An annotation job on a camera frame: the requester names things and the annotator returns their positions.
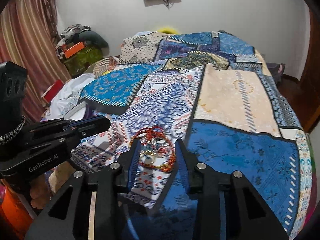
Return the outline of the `brown wooden door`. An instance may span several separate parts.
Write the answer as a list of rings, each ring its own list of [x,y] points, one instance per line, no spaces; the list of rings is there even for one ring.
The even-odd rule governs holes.
[[[304,131],[311,132],[319,121],[319,19],[310,11],[310,40],[300,87],[306,102]]]

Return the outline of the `pile of clothes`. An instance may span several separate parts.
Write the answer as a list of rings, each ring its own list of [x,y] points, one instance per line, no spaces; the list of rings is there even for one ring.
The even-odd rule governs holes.
[[[108,48],[108,43],[87,25],[71,25],[62,31],[60,38],[61,40],[55,46],[55,51],[58,56],[60,56],[63,51],[62,46],[70,43],[89,42],[99,48]]]

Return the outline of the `dark bag on floor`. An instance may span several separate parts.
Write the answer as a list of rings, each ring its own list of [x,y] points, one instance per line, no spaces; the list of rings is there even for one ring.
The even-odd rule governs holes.
[[[268,70],[270,71],[275,83],[279,83],[281,81],[281,77],[285,70],[284,63],[266,63]]]

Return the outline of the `blue patchwork bedspread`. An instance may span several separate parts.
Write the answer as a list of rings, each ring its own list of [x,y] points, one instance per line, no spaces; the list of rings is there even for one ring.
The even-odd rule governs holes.
[[[301,232],[312,189],[310,146],[261,55],[223,31],[126,38],[114,70],[86,85],[80,102],[112,119],[85,138],[73,161],[88,173],[116,161],[134,137],[142,159],[129,193],[125,239],[192,239],[197,202],[180,173],[164,172],[177,139],[213,169],[241,171],[289,239]]]

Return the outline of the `white cloth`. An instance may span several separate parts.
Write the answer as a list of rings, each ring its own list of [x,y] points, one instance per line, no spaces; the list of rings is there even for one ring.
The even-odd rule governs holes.
[[[44,113],[42,120],[53,120],[63,118],[79,101],[83,88],[95,80],[92,73],[82,74],[75,79],[69,80],[56,94]]]

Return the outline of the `yellow plush item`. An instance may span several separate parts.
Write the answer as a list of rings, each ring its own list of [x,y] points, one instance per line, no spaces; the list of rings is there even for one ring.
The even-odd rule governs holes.
[[[170,26],[163,26],[157,29],[158,32],[169,34],[169,35],[177,35],[179,34],[179,31],[173,27]]]

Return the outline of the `striped pink curtain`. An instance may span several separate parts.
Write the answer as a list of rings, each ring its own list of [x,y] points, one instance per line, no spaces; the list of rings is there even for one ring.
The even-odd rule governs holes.
[[[1,12],[1,62],[11,61],[28,71],[23,114],[38,122],[45,109],[42,94],[57,80],[71,76],[58,59],[55,0],[9,0]]]

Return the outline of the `orange sleeve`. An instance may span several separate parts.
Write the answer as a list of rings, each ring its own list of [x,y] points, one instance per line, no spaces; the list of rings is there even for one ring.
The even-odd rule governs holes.
[[[13,234],[12,239],[24,239],[32,222],[17,194],[1,185],[1,227]]]

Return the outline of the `orange box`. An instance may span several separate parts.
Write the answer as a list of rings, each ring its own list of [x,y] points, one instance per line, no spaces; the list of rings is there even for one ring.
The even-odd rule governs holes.
[[[71,48],[67,49],[64,52],[65,58],[68,59],[71,56],[73,56],[74,54],[76,54],[77,52],[81,51],[82,49],[84,49],[85,45],[83,42],[79,42],[77,44],[75,44],[74,46],[72,46]]]

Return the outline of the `striped orange pillow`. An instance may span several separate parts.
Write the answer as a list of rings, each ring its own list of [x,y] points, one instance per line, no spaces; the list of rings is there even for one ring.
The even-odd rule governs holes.
[[[105,74],[108,74],[114,70],[118,64],[119,59],[115,56],[104,58],[96,62],[93,66],[93,74],[95,78],[99,78]]]

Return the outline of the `white purple jewelry box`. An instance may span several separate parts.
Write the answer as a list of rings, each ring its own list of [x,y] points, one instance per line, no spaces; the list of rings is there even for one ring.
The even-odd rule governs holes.
[[[86,120],[93,116],[93,109],[90,107],[90,105],[83,101],[79,104],[77,104],[75,107],[73,107],[70,111],[68,111],[64,116],[64,120]]]

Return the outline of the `green patterned cloth cabinet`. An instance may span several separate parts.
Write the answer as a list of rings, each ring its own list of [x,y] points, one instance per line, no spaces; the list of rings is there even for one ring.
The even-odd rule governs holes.
[[[86,46],[70,58],[66,59],[64,65],[72,77],[78,77],[93,63],[96,63],[101,59],[103,59],[103,53],[100,48],[96,46]]]

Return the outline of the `red box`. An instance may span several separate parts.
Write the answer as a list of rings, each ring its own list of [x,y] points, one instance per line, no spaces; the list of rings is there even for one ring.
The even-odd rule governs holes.
[[[63,88],[64,83],[61,80],[56,80],[41,96],[45,103],[50,103],[58,92]]]

